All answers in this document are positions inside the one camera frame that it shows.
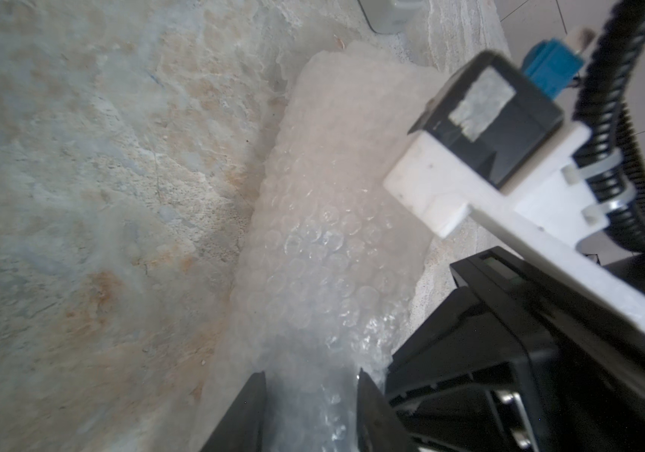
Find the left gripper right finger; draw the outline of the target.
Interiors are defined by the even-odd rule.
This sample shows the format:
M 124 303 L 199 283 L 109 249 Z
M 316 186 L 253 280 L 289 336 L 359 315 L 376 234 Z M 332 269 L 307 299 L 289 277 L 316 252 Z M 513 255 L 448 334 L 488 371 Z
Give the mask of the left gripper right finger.
M 358 373 L 356 441 L 360 452 L 419 451 L 384 395 L 363 369 Z

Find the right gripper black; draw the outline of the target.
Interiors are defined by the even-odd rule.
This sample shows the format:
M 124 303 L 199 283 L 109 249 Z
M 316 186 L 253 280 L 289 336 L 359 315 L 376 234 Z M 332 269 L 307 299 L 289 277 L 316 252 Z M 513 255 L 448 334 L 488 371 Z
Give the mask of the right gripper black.
M 386 396 L 435 451 L 645 451 L 645 334 L 496 247 L 394 353 Z M 645 294 L 645 254 L 603 269 Z

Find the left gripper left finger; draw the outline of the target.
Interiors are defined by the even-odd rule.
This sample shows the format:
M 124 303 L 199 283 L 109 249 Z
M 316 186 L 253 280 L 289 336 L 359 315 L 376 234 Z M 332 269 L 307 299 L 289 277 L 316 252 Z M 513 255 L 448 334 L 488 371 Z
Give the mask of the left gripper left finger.
M 265 373 L 253 373 L 200 452 L 262 451 L 266 406 Z

